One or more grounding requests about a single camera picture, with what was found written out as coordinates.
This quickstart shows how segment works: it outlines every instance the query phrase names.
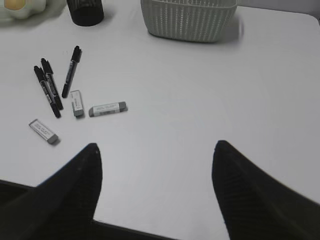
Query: pen holder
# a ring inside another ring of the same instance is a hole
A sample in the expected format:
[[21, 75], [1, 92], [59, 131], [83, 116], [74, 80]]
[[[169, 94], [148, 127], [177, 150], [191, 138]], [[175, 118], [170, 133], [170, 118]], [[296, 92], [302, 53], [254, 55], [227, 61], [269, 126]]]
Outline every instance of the pen holder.
[[149, 33], [191, 42], [218, 41], [237, 6], [237, 0], [141, 0]]
[[104, 19], [101, 0], [67, 0], [72, 21], [79, 26], [93, 26]]

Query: black marker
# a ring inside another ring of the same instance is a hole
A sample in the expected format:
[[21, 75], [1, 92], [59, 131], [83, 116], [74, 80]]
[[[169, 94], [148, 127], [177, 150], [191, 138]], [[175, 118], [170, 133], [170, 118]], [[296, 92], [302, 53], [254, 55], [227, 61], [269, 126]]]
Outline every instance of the black marker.
[[59, 108], [59, 110], [63, 110], [64, 107], [63, 107], [61, 99], [59, 97], [59, 93], [58, 93], [58, 90], [57, 90], [57, 87], [56, 87], [56, 84], [55, 84], [55, 80], [54, 80], [54, 77], [53, 77], [54, 72], [51, 69], [50, 63], [47, 60], [45, 60], [44, 58], [42, 58], [41, 59], [41, 64], [42, 64], [42, 67], [43, 67], [43, 71], [44, 71], [45, 77], [46, 77], [46, 79], [47, 79], [47, 81], [49, 83], [50, 90], [51, 90], [51, 92], [53, 94], [54, 101], [55, 101], [57, 107]]
[[65, 84], [62, 91], [62, 97], [64, 99], [68, 97], [71, 82], [74, 78], [77, 64], [80, 61], [80, 55], [81, 55], [81, 49], [79, 48], [79, 46], [76, 46], [73, 51], [73, 55], [72, 55], [70, 66], [69, 66], [69, 71], [68, 71], [68, 74], [66, 75]]
[[39, 80], [40, 86], [42, 87], [44, 95], [46, 96], [46, 99], [48, 100], [54, 115], [56, 116], [56, 118], [60, 118], [61, 114], [59, 112], [59, 109], [58, 109], [57, 105], [55, 104], [55, 102], [52, 100], [50, 93], [49, 93], [49, 89], [46, 85], [46, 79], [45, 79], [44, 72], [38, 66], [34, 66], [34, 72]]

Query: white basket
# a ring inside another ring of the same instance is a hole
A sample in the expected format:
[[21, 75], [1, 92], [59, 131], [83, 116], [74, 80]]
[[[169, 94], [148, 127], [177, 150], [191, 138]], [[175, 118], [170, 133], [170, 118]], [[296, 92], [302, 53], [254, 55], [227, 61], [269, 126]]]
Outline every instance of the white basket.
[[152, 35], [207, 43], [219, 40], [237, 6], [237, 0], [141, 0]]

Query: marker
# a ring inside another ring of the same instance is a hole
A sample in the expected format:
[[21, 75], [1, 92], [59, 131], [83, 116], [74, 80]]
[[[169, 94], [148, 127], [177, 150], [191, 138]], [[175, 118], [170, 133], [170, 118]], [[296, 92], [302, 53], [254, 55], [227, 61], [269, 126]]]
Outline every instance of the marker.
[[127, 104], [126, 102], [117, 102], [117, 103], [111, 103], [111, 104], [105, 104], [100, 106], [94, 106], [90, 108], [89, 110], [89, 116], [91, 118], [108, 115], [108, 114], [116, 114], [116, 113], [122, 113], [127, 110]]
[[44, 92], [44, 95], [46, 96], [46, 99], [48, 100], [51, 108], [52, 108], [52, 111], [55, 115], [56, 118], [60, 118], [61, 117], [61, 114], [59, 112], [59, 109], [57, 107], [57, 105], [55, 104], [55, 102], [52, 100], [50, 94], [49, 94], [49, 89], [46, 85], [46, 80], [45, 80], [45, 74], [44, 72], [42, 71], [42, 69], [38, 66], [34, 66], [34, 72], [39, 80], [39, 83], [40, 83], [40, 86], [42, 87], [42, 90]]
[[55, 83], [55, 80], [54, 80], [54, 77], [53, 77], [54, 72], [51, 69], [50, 63], [47, 60], [45, 60], [44, 58], [42, 58], [41, 59], [41, 64], [42, 64], [42, 67], [43, 67], [43, 71], [44, 71], [45, 77], [46, 77], [46, 79], [47, 79], [47, 81], [49, 83], [50, 90], [51, 90], [51, 92], [53, 94], [53, 99], [54, 99], [57, 107], [59, 108], [59, 110], [63, 110], [64, 107], [63, 107], [61, 99], [59, 97], [57, 86], [56, 86], [56, 83]]
[[63, 91], [62, 91], [62, 97], [65, 99], [68, 97], [68, 93], [71, 87], [71, 83], [72, 80], [74, 78], [75, 72], [76, 72], [76, 68], [77, 68], [77, 64], [80, 62], [80, 56], [81, 56], [81, 49], [79, 48], [79, 46], [76, 46], [73, 50], [73, 54], [72, 54], [72, 58], [71, 58], [71, 62], [70, 62], [70, 66], [69, 66], [69, 70], [68, 73], [66, 75], [66, 79], [65, 79], [65, 84], [63, 87]]

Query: yellow object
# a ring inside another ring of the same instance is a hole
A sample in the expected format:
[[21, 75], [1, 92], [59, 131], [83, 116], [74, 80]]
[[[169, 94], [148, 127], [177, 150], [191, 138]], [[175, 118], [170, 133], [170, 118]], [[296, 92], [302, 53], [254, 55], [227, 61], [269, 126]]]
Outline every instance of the yellow object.
[[9, 10], [17, 11], [26, 5], [26, 0], [4, 0], [4, 7]]

